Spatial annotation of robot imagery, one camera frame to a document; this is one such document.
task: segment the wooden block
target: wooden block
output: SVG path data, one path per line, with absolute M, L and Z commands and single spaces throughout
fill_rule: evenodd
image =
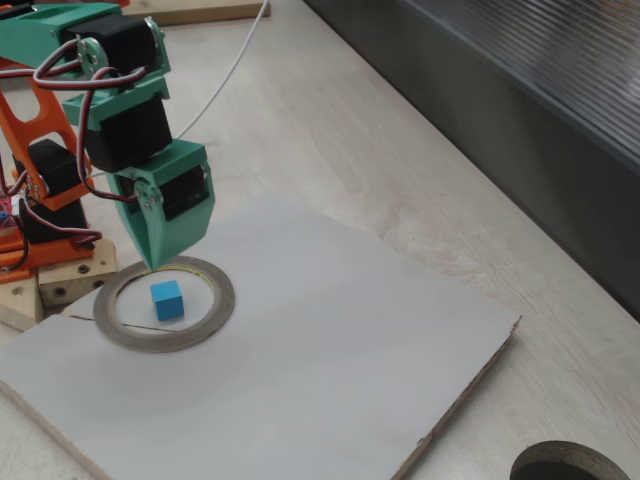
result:
M 181 25 L 255 18 L 261 7 L 260 0 L 132 0 L 124 13 L 134 17 L 150 16 L 158 25 Z M 270 13 L 271 5 L 265 16 Z
M 95 245 L 92 258 L 40 267 L 38 282 L 46 307 L 75 302 L 103 285 L 118 271 L 113 243 L 103 238 Z
M 0 322 L 25 331 L 42 321 L 36 276 L 0 285 Z

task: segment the hole in table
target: hole in table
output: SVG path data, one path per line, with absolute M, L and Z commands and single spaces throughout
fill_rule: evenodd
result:
M 543 442 L 527 448 L 511 469 L 511 480 L 629 480 L 611 460 L 570 442 Z

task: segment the cable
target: cable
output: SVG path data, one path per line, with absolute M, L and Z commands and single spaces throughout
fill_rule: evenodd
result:
M 200 117 L 204 115 L 204 113 L 211 106 L 213 101 L 218 97 L 218 95 L 220 94 L 224 86 L 227 84 L 227 82 L 231 78 L 231 75 L 233 75 L 233 72 L 235 72 L 236 67 L 240 63 L 240 60 L 242 60 L 244 53 L 247 51 L 247 48 L 249 47 L 249 44 L 253 39 L 253 34 L 256 32 L 256 28 L 258 28 L 258 24 L 260 23 L 260 20 L 264 16 L 264 12 L 267 10 L 267 5 L 269 5 L 269 0 L 263 0 L 262 8 L 260 8 L 260 12 L 258 12 L 258 16 L 256 17 L 256 20 L 253 22 L 253 26 L 251 27 L 251 30 L 249 30 L 249 35 L 247 36 L 247 39 L 244 41 L 244 45 L 242 45 L 242 48 L 240 49 L 240 53 L 238 54 L 235 61 L 233 62 L 233 65 L 231 66 L 231 70 L 229 70 L 229 73 L 227 74 L 225 79 L 222 81 L 222 83 L 217 88 L 217 90 L 213 92 L 213 95 L 211 95 L 211 97 L 209 98 L 207 103 L 204 105 L 204 107 L 202 107 L 202 109 L 196 114 L 195 117 L 193 117 L 193 119 L 187 124 L 187 126 L 182 129 L 182 131 L 177 135 L 176 138 L 182 138 L 185 133 L 191 130 L 191 127 L 193 127 L 196 124 L 196 122 L 200 120 Z
M 77 47 L 79 41 L 80 41 L 79 38 L 74 38 L 72 40 L 69 40 L 68 42 L 63 43 L 60 47 L 55 49 L 47 58 L 45 58 L 44 61 L 40 64 L 40 66 L 33 71 L 33 75 L 32 75 L 33 81 L 40 88 L 51 89 L 51 90 L 93 90 L 97 88 L 112 88 L 112 87 L 119 87 L 127 83 L 136 82 L 147 74 L 146 69 L 144 67 L 140 67 L 127 75 L 123 75 L 116 78 L 109 78 L 106 80 L 99 80 L 100 77 L 96 77 L 96 75 L 94 75 L 89 81 L 46 80 L 45 78 L 43 78 L 44 76 L 47 75 L 47 73 L 50 73 L 50 71 L 53 71 L 52 69 L 53 65 L 58 60 L 60 60 L 60 58 L 62 58 L 62 56 L 65 54 L 67 50 L 71 50 L 72 48 Z M 69 64 L 61 65 L 60 67 L 58 67 L 58 69 L 63 68 L 67 65 Z M 105 68 L 107 70 L 103 73 L 103 75 L 108 71 L 115 70 L 114 68 L 111 68 L 111 67 L 104 67 L 101 70 L 105 70 Z
M 73 60 L 68 63 L 64 63 L 59 67 L 54 67 L 47 72 L 48 77 L 56 75 L 62 75 L 63 73 L 70 72 L 71 70 L 78 68 L 80 62 Z M 16 68 L 11 70 L 0 70 L 0 78 L 20 78 L 20 77 L 33 77 L 36 70 L 34 68 Z
M 98 70 L 93 77 L 91 77 L 91 81 L 99 81 L 100 77 L 106 75 L 108 72 L 113 70 L 110 67 L 104 67 Z M 87 181 L 87 170 L 85 168 L 85 155 L 84 155 L 84 137 L 87 132 L 87 123 L 89 121 L 89 110 L 91 108 L 91 100 L 93 98 L 95 91 L 89 90 L 84 94 L 84 98 L 82 99 L 82 104 L 80 105 L 80 118 L 78 119 L 78 137 L 76 143 L 76 166 L 78 168 L 78 176 L 82 181 L 82 184 L 89 190 L 93 195 L 99 198 L 104 198 L 107 200 L 119 200 L 121 202 L 133 202 L 137 200 L 137 196 L 134 194 L 129 197 L 125 197 L 123 195 L 116 195 L 114 193 L 109 192 L 101 192 L 93 188 L 93 186 Z
M 14 183 L 11 186 L 11 188 L 8 188 L 7 182 L 4 178 L 4 169 L 2 168 L 2 160 L 0 159 L 0 192 L 2 193 L 2 195 L 4 195 L 7 198 L 13 197 L 16 193 L 18 193 L 18 191 L 22 187 L 22 184 L 27 179 L 27 175 L 28 175 L 28 172 L 25 170 L 20 174 L 20 176 L 16 180 L 16 183 Z
M 44 218 L 40 217 L 29 206 L 29 197 L 27 196 L 26 188 L 22 191 L 22 200 L 24 202 L 24 207 L 27 210 L 27 213 L 29 214 L 29 216 L 34 220 L 40 222 L 41 224 L 45 225 L 46 227 L 49 227 L 50 229 L 55 230 L 56 232 L 86 235 L 87 236 L 86 238 L 81 238 L 77 242 L 78 245 L 84 245 L 86 243 L 95 242 L 96 240 L 100 240 L 102 238 L 102 233 L 98 232 L 97 230 L 92 230 L 90 228 L 58 227 L 57 225 L 54 225 L 48 220 L 45 220 Z
M 19 269 L 25 264 L 25 262 L 27 261 L 27 258 L 29 258 L 29 240 L 27 240 L 27 236 L 24 233 L 24 227 L 22 226 L 22 222 L 20 221 L 20 218 L 13 217 L 13 223 L 18 229 L 18 232 L 20 232 L 20 237 L 22 238 L 22 257 L 20 257 L 20 260 L 18 260 L 16 264 L 10 265 L 8 267 L 0 268 L 0 271 L 3 271 L 3 272 L 12 272 L 14 270 Z

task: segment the dark wall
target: dark wall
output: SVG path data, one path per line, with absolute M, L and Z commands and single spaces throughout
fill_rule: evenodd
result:
M 405 1 L 306 1 L 640 319 L 634 159 Z

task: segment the light wooden surface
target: light wooden surface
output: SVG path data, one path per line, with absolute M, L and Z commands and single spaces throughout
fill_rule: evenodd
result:
M 255 18 L 260 0 L 132 0 L 124 13 L 134 17 L 151 17 L 158 25 L 182 25 Z M 267 7 L 265 15 L 270 14 Z
M 167 29 L 174 131 L 222 79 L 248 28 Z M 274 1 L 188 139 L 207 146 L 214 215 L 272 189 L 523 314 L 415 478 L 507 479 L 526 446 L 552 439 L 584 443 L 640 477 L 640 325 L 301 0 Z M 120 262 L 138 260 L 114 207 L 85 205 Z M 0 326 L 0 343 L 16 334 Z M 0 397 L 0 478 L 74 476 L 90 478 Z
M 42 320 L 42 301 L 35 276 L 0 284 L 0 323 L 20 331 Z
M 40 267 L 38 283 L 45 307 L 67 305 L 107 282 L 118 271 L 111 240 L 95 243 L 93 257 Z

